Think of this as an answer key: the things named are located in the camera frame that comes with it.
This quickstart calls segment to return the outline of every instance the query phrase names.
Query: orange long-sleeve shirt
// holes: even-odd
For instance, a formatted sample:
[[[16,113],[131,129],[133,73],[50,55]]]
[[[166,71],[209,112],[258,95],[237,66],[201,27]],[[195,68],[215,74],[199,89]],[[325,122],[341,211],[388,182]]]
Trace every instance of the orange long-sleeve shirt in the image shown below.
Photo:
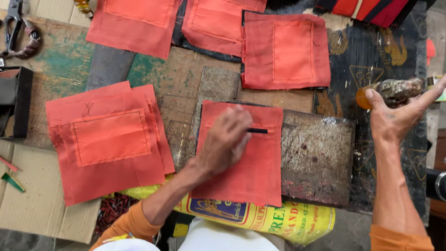
[[[152,226],[144,216],[142,203],[130,207],[109,229],[107,229],[90,251],[103,244],[104,240],[131,233],[135,238],[152,242],[161,226]],[[372,225],[370,231],[372,251],[433,251],[430,238],[414,234],[397,233]]]

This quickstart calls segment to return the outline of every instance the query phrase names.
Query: right hand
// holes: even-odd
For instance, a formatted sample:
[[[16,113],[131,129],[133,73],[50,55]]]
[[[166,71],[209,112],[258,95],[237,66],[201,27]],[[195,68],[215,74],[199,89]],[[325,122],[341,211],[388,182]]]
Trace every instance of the right hand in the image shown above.
[[[432,89],[396,109],[387,107],[383,97],[376,91],[366,90],[366,97],[373,107],[370,127],[375,144],[390,143],[399,146],[407,132],[418,123],[428,106],[441,96],[445,88],[446,75]]]
[[[241,159],[251,138],[251,133],[246,133],[251,125],[251,114],[241,105],[227,108],[215,120],[196,157],[197,167],[206,177],[225,171]]]

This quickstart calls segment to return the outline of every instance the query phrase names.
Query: black pen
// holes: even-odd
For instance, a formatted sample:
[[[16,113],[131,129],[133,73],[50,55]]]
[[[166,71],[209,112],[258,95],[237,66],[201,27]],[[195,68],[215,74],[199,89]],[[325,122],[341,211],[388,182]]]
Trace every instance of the black pen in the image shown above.
[[[267,134],[268,133],[267,129],[259,129],[259,128],[248,128],[246,131],[249,133],[255,133],[255,134]]]

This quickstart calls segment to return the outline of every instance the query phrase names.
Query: scissors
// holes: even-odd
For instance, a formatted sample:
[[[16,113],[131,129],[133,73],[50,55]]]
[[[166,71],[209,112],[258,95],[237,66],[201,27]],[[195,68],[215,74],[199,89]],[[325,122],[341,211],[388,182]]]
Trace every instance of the scissors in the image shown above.
[[[40,45],[40,35],[36,27],[25,18],[22,18],[23,0],[10,0],[8,14],[4,18],[4,41],[6,48],[0,54],[0,61],[9,58],[27,59],[36,53]],[[11,22],[15,21],[14,29],[10,30]],[[22,50],[16,52],[17,38],[22,24],[25,23],[25,33],[29,36],[28,45]]]

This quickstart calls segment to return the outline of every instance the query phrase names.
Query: concrete floor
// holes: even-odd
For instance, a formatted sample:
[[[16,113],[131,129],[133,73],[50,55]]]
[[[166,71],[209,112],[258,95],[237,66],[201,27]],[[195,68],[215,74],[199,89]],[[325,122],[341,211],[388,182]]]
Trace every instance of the concrete floor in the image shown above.
[[[446,15],[446,1],[438,0],[431,8]],[[439,128],[446,128],[446,102],[440,106]],[[333,231],[306,247],[296,248],[306,251],[368,251],[368,233],[372,217],[345,210],[336,210],[336,223]],[[0,230],[0,250],[2,251],[50,251],[53,250],[52,238],[25,234],[16,231]]]

